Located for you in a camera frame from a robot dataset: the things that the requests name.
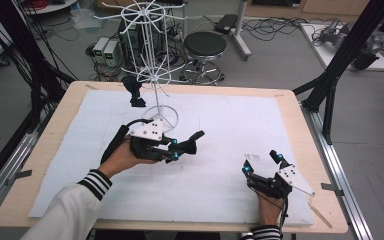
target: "white surface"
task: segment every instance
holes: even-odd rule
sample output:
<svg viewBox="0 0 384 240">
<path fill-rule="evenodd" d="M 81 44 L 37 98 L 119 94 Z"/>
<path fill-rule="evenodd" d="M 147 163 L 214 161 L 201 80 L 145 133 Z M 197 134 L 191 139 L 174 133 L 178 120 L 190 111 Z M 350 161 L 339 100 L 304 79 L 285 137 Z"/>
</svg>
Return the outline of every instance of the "white surface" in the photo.
<svg viewBox="0 0 384 240">
<path fill-rule="evenodd" d="M 130 135 L 145 138 L 150 140 L 159 141 L 163 136 L 163 119 L 156 118 L 154 121 L 143 125 L 135 131 L 130 131 Z"/>
<path fill-rule="evenodd" d="M 65 185 L 82 179 L 99 165 L 102 153 L 122 124 L 138 119 L 144 108 L 130 107 L 128 92 L 92 90 L 71 123 L 51 162 L 30 217 L 40 217 Z M 155 96 L 143 96 L 152 106 Z M 102 219 L 256 223 L 257 197 L 241 171 L 246 158 L 255 173 L 273 177 L 274 149 L 291 164 L 289 146 L 275 99 L 170 94 L 160 103 L 179 112 L 179 125 L 166 133 L 179 142 L 199 130 L 197 155 L 169 164 L 140 165 L 112 178 L 103 199 Z M 135 124 L 131 130 L 140 127 Z M 290 195 L 287 225 L 313 223 L 305 194 Z"/>
<path fill-rule="evenodd" d="M 336 48 L 331 43 L 322 43 L 320 46 L 314 46 L 311 35 L 314 33 L 314 31 L 323 29 L 327 26 L 328 25 L 322 24 L 301 24 L 301 27 L 304 30 L 304 35 L 307 37 L 307 40 L 316 52 L 317 57 L 325 67 L 329 65 L 330 61 L 333 59 L 333 56 L 335 56 Z M 384 57 L 380 53 L 376 54 L 376 56 L 379 57 L 379 59 L 372 63 L 372 65 L 370 65 L 368 68 L 366 68 L 365 71 L 384 71 Z M 352 66 L 348 66 L 347 69 L 353 70 L 354 68 Z"/>
<path fill-rule="evenodd" d="M 36 11 L 34 11 L 33 9 L 30 11 L 28 9 L 26 9 L 26 13 L 35 15 L 35 14 L 55 12 L 55 11 L 61 10 L 63 8 L 69 7 L 75 2 L 77 2 L 77 0 L 65 0 L 64 4 L 48 4 L 48 6 L 46 6 L 45 8 L 40 9 L 40 10 L 36 10 Z"/>
<path fill-rule="evenodd" d="M 279 176 L 283 178 L 294 188 L 297 188 L 309 195 L 315 195 L 314 190 L 310 187 L 307 180 L 302 176 L 301 172 L 295 165 L 291 165 L 279 170 Z"/>
</svg>

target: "floor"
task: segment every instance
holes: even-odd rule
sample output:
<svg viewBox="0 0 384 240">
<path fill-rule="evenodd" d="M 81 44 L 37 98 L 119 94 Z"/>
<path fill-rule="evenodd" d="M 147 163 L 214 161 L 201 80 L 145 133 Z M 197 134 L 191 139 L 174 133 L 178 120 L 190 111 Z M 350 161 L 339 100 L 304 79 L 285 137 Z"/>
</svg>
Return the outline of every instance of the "floor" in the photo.
<svg viewBox="0 0 384 240">
<path fill-rule="evenodd" d="M 47 14 L 44 24 L 62 23 L 67 11 Z M 196 30 L 210 30 L 204 18 L 191 20 Z M 49 42 L 67 67 L 82 80 L 94 78 L 93 64 L 86 48 L 100 36 L 112 36 L 116 21 L 103 21 L 102 28 L 75 31 L 71 23 L 53 26 L 57 35 Z M 272 41 L 260 41 L 243 31 L 252 52 L 244 61 L 235 42 L 225 36 L 226 54 L 217 64 L 226 75 L 219 86 L 294 89 L 319 76 L 324 68 L 304 34 L 277 34 Z M 43 42 L 38 42 L 47 57 Z M 304 100 L 308 93 L 297 96 Z M 16 68 L 0 66 L 0 150 L 29 111 L 29 88 Z M 374 239 L 384 239 L 384 72 L 346 71 L 337 86 L 332 123 L 332 141 Z M 19 239 L 24 228 L 0 228 L 0 239 Z M 149 239 L 173 239 L 170 232 L 151 232 Z M 223 240 L 236 239 L 226 233 Z M 355 239 L 346 234 L 299 234 L 298 239 Z"/>
</svg>

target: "desk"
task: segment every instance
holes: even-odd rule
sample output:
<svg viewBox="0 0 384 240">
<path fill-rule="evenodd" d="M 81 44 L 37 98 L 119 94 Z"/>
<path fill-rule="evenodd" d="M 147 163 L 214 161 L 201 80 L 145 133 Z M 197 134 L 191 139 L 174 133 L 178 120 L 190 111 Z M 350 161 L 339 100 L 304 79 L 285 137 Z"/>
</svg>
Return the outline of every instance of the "desk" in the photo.
<svg viewBox="0 0 384 240">
<path fill-rule="evenodd" d="M 46 173 L 50 161 L 58 151 L 64 134 L 82 103 L 87 91 L 120 90 L 120 83 L 74 82 L 71 84 L 52 119 L 48 123 L 23 170 L 33 170 L 32 176 L 18 179 L 0 207 L 0 226 L 29 227 L 37 219 L 28 218 L 29 211 Z M 302 115 L 297 99 L 289 90 L 252 88 L 227 88 L 210 86 L 169 85 L 169 93 L 198 93 L 275 98 L 289 136 L 292 152 L 300 171 L 317 192 L 309 197 L 314 225 L 310 227 L 285 227 L 285 232 L 344 233 L 348 226 L 334 192 L 321 189 L 320 183 L 329 183 L 311 133 Z M 96 228 L 146 229 L 168 231 L 229 231 L 247 232 L 250 224 L 184 223 L 184 222 L 135 222 L 98 220 Z"/>
</svg>

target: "hand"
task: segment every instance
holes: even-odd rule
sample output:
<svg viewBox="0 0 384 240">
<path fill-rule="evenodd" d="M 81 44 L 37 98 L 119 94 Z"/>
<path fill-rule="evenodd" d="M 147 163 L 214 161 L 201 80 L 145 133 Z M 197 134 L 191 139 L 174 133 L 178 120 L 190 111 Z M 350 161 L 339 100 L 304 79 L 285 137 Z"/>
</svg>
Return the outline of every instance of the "hand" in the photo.
<svg viewBox="0 0 384 240">
<path fill-rule="evenodd" d="M 126 139 L 111 156 L 101 165 L 98 170 L 111 178 L 117 173 L 132 168 L 140 163 L 156 163 L 152 160 L 136 158 L 130 151 L 130 139 Z"/>
<path fill-rule="evenodd" d="M 262 192 L 256 191 L 258 196 L 258 209 L 261 225 L 276 225 L 280 212 L 282 211 L 284 200 L 282 198 L 267 197 Z"/>
</svg>

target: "stool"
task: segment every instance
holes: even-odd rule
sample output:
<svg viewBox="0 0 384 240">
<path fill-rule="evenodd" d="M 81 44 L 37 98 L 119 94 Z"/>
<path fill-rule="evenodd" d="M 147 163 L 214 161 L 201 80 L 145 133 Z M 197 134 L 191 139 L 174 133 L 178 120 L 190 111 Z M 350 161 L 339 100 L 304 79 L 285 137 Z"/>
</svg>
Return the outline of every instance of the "stool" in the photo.
<svg viewBox="0 0 384 240">
<path fill-rule="evenodd" d="M 226 41 L 211 32 L 196 32 L 189 34 L 184 40 L 185 52 L 193 60 L 188 62 L 182 70 L 180 81 L 190 81 L 192 84 L 217 85 L 225 76 L 219 67 L 211 62 L 221 57 L 226 49 Z"/>
</svg>

